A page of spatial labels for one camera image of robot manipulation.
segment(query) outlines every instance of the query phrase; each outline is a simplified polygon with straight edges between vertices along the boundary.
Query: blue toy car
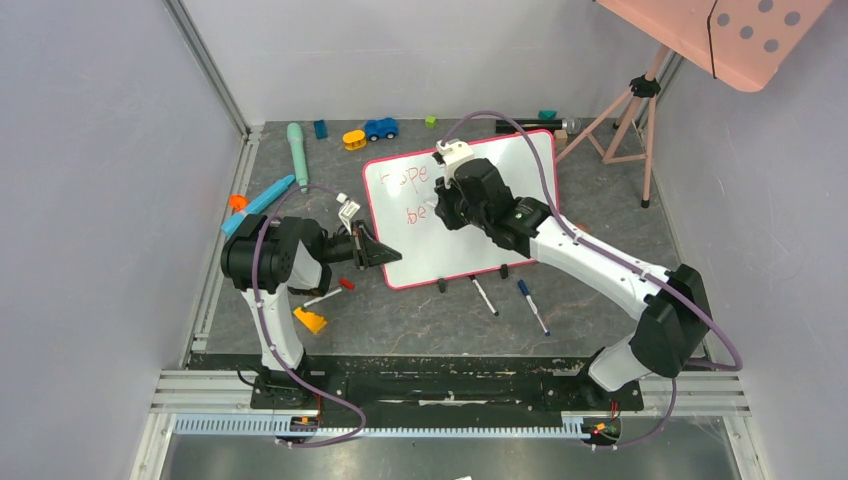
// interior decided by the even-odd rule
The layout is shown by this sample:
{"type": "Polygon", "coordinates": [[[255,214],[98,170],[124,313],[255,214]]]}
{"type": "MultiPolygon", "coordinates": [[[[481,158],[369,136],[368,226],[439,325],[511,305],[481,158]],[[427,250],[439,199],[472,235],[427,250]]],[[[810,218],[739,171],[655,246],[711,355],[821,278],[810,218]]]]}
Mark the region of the blue toy car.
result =
{"type": "Polygon", "coordinates": [[[392,117],[365,122],[365,136],[368,137],[369,141],[376,142],[381,138],[395,138],[398,133],[397,120],[392,117]]]}

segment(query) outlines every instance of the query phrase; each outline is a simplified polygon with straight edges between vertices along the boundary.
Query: pink board with dots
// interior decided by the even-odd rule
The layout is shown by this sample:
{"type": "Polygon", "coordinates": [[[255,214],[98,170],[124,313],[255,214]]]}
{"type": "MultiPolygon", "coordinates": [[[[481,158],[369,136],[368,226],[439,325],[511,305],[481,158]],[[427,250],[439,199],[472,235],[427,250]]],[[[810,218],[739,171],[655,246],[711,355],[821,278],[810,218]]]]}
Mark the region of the pink board with dots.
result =
{"type": "Polygon", "coordinates": [[[712,73],[756,92],[771,80],[831,0],[598,0],[598,3],[712,73]]]}

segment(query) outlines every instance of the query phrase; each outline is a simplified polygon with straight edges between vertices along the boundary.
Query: tripod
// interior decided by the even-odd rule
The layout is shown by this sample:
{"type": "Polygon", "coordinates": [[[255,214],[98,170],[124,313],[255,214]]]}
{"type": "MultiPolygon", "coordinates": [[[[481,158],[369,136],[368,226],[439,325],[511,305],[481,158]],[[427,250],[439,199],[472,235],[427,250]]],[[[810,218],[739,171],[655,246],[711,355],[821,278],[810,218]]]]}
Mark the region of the tripod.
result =
{"type": "Polygon", "coordinates": [[[665,45],[660,45],[660,49],[657,51],[656,56],[654,56],[654,61],[651,63],[651,66],[648,68],[647,73],[642,75],[641,77],[636,77],[630,81],[630,86],[624,93],[621,94],[618,99],[613,102],[612,105],[609,106],[604,113],[602,113],[594,122],[592,122],[585,130],[583,130],[574,141],[568,145],[565,150],[562,151],[559,155],[557,155],[555,162],[559,162],[569,152],[571,152],[574,147],[576,147],[581,141],[588,138],[592,145],[595,146],[595,149],[598,153],[601,154],[602,161],[604,163],[619,163],[619,162],[629,162],[633,160],[645,160],[645,182],[644,188],[642,190],[642,208],[648,208],[651,204],[651,167],[654,163],[654,122],[657,114],[657,94],[660,93],[660,84],[656,80],[657,72],[662,66],[663,60],[668,55],[669,48],[665,45]],[[627,104],[627,108],[624,109],[624,112],[613,124],[613,128],[617,131],[615,132],[615,136],[610,142],[609,147],[606,150],[601,147],[601,144],[598,143],[598,140],[592,135],[592,131],[594,131],[598,125],[601,124],[607,117],[612,115],[612,113],[627,100],[630,98],[630,103],[627,104]],[[641,153],[638,155],[628,155],[626,157],[615,157],[615,151],[618,150],[618,146],[621,144],[621,140],[624,138],[624,134],[627,132],[627,127],[630,125],[630,122],[633,121],[633,117],[636,116],[636,112],[639,110],[639,107],[642,105],[642,101],[644,99],[648,100],[648,125],[647,132],[645,138],[645,153],[641,153]]]}

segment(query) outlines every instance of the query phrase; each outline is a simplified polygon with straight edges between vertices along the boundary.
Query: black clamp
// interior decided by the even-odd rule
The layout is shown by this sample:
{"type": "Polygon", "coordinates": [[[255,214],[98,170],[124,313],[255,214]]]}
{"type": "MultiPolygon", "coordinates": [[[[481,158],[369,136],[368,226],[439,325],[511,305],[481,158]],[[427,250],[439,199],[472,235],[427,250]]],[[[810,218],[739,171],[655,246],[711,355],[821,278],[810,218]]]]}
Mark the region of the black clamp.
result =
{"type": "Polygon", "coordinates": [[[660,93],[660,83],[656,80],[648,80],[644,75],[630,80],[630,91],[634,97],[654,98],[660,93]]]}

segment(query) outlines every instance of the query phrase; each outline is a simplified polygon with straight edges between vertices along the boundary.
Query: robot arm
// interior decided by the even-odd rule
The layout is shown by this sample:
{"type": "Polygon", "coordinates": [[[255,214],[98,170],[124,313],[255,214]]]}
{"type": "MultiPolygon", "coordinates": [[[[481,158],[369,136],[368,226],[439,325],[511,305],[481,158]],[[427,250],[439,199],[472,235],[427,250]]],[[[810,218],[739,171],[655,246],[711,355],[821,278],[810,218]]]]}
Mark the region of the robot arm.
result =
{"type": "Polygon", "coordinates": [[[636,259],[581,232],[560,216],[572,230],[572,238],[554,218],[557,212],[534,198],[513,197],[492,163],[475,158],[465,142],[437,144],[437,150],[434,157],[445,166],[445,172],[436,179],[436,214],[445,227],[457,230],[474,225],[499,247],[574,276],[638,320],[633,334],[598,351],[580,372],[587,386],[583,393],[590,403],[592,397],[607,396],[648,373],[669,378],[680,373],[708,328],[644,276],[650,273],[668,283],[709,314],[697,271],[681,265],[671,272],[636,259]],[[613,261],[612,256],[639,265],[642,271],[634,272],[613,261]]]}
{"type": "MultiPolygon", "coordinates": [[[[272,372],[285,369],[272,354],[259,324],[257,302],[253,295],[251,270],[264,215],[247,215],[221,252],[221,270],[241,291],[262,344],[262,365],[272,372]]],[[[266,325],[277,353],[293,370],[303,359],[303,344],[294,329],[288,292],[324,296],[330,287],[329,263],[353,260],[360,270],[400,260],[401,254],[373,240],[361,220],[347,222],[348,232],[329,236],[318,222],[285,217],[276,227],[268,228],[259,250],[257,280],[266,325]]]]}

